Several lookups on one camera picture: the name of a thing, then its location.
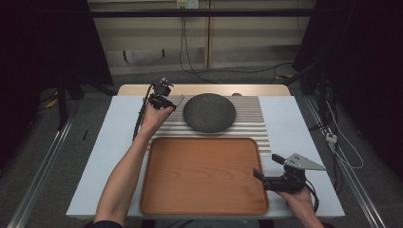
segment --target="tray rim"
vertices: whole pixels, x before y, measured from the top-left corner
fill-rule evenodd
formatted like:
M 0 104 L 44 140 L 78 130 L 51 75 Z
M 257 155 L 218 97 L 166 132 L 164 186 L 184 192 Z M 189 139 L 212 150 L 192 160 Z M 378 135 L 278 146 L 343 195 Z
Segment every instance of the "tray rim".
M 259 213 L 251 213 L 251 214 L 244 214 L 244 213 L 222 213 L 222 214 L 218 214 L 218 213 L 182 213 L 182 214 L 178 214 L 175 212 L 172 213 L 149 213 L 146 212 L 146 210 L 144 210 L 144 189 L 146 188 L 146 184 L 147 184 L 147 175 L 148 175 L 148 167 L 149 164 L 151 163 L 151 155 L 152 155 L 152 146 L 154 143 L 158 142 L 158 141 L 162 141 L 162 140 L 186 140 L 186 141 L 209 141 L 209 140 L 213 140 L 213 141 L 233 141 L 233 140 L 245 140 L 248 141 L 250 143 L 252 143 L 255 147 L 255 154 L 256 154 L 256 158 L 257 158 L 257 162 L 258 162 L 258 166 L 259 167 L 255 167 L 257 168 L 259 171 L 262 171 L 262 166 L 261 166 L 261 159 L 260 159 L 260 154 L 259 154 L 259 146 L 257 144 L 257 142 L 255 140 L 253 140 L 252 138 L 249 137 L 169 137 L 169 136 L 162 136 L 162 137 L 157 137 L 155 138 L 152 142 L 150 142 L 150 150 L 149 150 L 149 154 L 148 154 L 148 158 L 147 158 L 147 162 L 146 165 L 147 167 L 145 168 L 145 173 L 144 173 L 144 182 L 143 182 L 143 187 L 142 187 L 142 192 L 141 192 L 141 198 L 140 198 L 140 209 L 143 213 L 147 214 L 147 215 L 192 215 L 192 216 L 200 216 L 200 215 L 206 215 L 206 216 L 242 216 L 242 215 L 250 215 L 250 216 L 260 216 L 260 215 L 264 215 L 265 213 L 267 213 L 267 211 L 269 210 L 270 204 L 269 204 L 269 200 L 268 200 L 268 196 L 266 193 L 266 190 L 264 190 L 264 185 L 263 183 L 261 184 L 261 189 L 263 191 L 263 199 L 264 199 L 264 210 L 262 210 Z

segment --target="desk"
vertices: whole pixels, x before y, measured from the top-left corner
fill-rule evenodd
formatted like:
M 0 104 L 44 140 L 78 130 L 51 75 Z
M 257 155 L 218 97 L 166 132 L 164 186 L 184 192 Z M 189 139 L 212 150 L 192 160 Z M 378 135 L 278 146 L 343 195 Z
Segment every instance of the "desk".
M 135 90 L 130 92 L 130 87 L 135 88 Z M 119 96 L 112 99 L 97 142 L 67 210 L 68 216 L 90 219 L 95 215 L 99 197 L 110 172 L 131 144 L 134 125 L 147 88 L 148 85 L 124 85 L 119 91 Z M 256 92 L 259 95 L 259 103 L 266 124 L 271 151 L 284 158 L 299 153 L 314 162 L 323 164 L 300 114 L 296 100 L 289 96 L 288 90 L 284 90 L 284 88 L 286 87 L 283 85 L 175 85 L 171 94 L 182 94 L 185 91 L 194 94 L 216 91 L 222 95 L 230 95 L 234 92 L 252 95 Z M 124 96 L 134 94 L 142 96 Z M 270 155 L 260 155 L 260 160 L 266 175 L 280 176 L 282 174 L 283 167 L 272 161 Z M 147 156 L 144 157 L 139 184 L 128 212 L 130 217 L 140 219 L 284 219 L 292 216 L 284 200 L 271 191 L 267 192 L 270 208 L 261 216 L 145 215 L 139 207 L 139 202 L 146 161 Z M 306 171 L 306 176 L 316 188 L 317 196 L 320 199 L 317 215 L 322 218 L 344 216 L 327 173 L 324 171 Z

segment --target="black round cushion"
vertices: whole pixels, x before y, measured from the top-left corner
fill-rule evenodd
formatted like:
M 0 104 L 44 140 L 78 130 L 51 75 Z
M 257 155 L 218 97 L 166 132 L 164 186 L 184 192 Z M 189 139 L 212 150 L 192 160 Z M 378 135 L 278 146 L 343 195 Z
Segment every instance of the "black round cushion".
M 235 120 L 237 111 L 225 97 L 203 93 L 191 98 L 183 108 L 183 118 L 193 129 L 203 133 L 225 130 Z

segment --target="person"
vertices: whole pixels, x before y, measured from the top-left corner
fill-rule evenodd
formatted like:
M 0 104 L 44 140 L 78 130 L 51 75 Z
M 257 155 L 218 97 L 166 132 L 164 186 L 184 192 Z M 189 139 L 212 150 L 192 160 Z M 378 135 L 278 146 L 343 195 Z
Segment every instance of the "person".
M 153 108 L 151 104 L 146 105 L 142 127 L 111 172 L 98 202 L 91 228 L 124 227 L 148 142 L 173 111 L 173 107 L 158 110 Z M 308 189 L 303 188 L 294 195 L 284 192 L 278 192 L 278 194 L 286 200 L 295 217 L 304 227 L 323 227 L 314 212 Z

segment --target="white plastic piece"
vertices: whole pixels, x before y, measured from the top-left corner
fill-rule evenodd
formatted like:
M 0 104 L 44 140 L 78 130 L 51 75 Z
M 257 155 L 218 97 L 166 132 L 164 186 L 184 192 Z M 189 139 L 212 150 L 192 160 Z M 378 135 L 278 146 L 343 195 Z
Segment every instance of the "white plastic piece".
M 326 142 L 337 143 L 337 135 L 334 135 L 332 133 L 326 133 Z
M 294 153 L 290 158 L 284 161 L 284 164 L 290 165 L 297 169 L 307 169 L 307 170 L 326 170 L 323 165 L 320 165 L 314 161 L 311 161 L 302 155 Z

